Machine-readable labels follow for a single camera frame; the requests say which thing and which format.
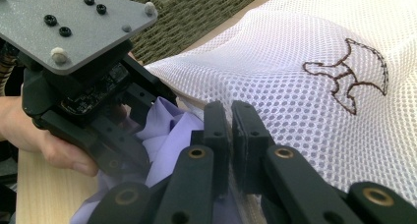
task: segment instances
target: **wooden surface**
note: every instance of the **wooden surface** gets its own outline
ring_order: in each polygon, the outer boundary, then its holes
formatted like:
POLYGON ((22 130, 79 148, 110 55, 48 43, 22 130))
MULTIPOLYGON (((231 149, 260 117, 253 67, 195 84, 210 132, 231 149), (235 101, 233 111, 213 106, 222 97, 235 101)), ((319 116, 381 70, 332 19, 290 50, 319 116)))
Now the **wooden surface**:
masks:
MULTIPOLYGON (((255 0, 187 50, 196 48, 235 25, 247 11, 268 0, 255 0)), ((48 165, 41 154, 20 152, 17 224, 63 224, 96 191, 96 179, 48 165)))

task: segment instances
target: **black screw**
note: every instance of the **black screw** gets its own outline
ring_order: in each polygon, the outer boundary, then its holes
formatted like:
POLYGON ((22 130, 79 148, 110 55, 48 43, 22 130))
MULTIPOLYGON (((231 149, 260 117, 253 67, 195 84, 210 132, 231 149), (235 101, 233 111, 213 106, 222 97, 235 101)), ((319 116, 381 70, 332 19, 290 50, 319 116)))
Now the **black screw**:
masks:
POLYGON ((46 15, 45 17, 43 17, 43 20, 50 27, 54 27, 54 26, 56 26, 56 24, 58 24, 58 21, 56 20, 55 16, 53 16, 53 15, 46 15))
POLYGON ((107 11, 107 8, 105 7, 105 5, 102 5, 102 4, 97 5, 97 12, 100 15, 104 15, 106 11, 107 11))
POLYGON ((90 6, 94 4, 94 0, 84 0, 84 2, 90 6))
POLYGON ((61 27, 61 28, 59 28, 59 34, 60 34, 61 36, 64 36, 64 37, 68 37, 68 36, 70 36, 72 33, 71 33, 70 28, 67 28, 67 27, 61 27))

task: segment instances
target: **light purple fabric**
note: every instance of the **light purple fabric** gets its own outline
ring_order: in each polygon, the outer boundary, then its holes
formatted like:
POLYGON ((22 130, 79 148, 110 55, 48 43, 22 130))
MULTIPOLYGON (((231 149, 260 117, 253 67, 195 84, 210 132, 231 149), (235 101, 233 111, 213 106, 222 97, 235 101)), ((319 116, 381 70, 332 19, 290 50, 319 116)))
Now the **light purple fabric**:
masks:
MULTIPOLYGON (((86 199, 71 219, 71 224, 86 224, 94 209, 109 190, 123 182, 145 183, 151 187, 169 176, 179 153, 190 144, 191 132, 202 130, 203 122, 194 114, 185 112, 164 98, 158 98, 147 116, 145 128, 136 133, 152 162, 145 181, 135 174, 109 177, 101 171, 97 175, 98 192, 86 199)), ((240 217, 232 196, 218 200, 213 207, 213 223, 240 224, 240 217)))

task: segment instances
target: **white mesh fabric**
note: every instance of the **white mesh fabric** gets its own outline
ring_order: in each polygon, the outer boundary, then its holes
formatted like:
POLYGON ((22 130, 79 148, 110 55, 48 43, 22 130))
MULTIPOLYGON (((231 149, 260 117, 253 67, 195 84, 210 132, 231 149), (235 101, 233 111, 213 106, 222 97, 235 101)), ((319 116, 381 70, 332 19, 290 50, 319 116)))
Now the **white mesh fabric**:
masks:
POLYGON ((372 181, 417 205, 416 0, 271 0, 147 68, 196 113, 253 104, 330 184, 372 181))

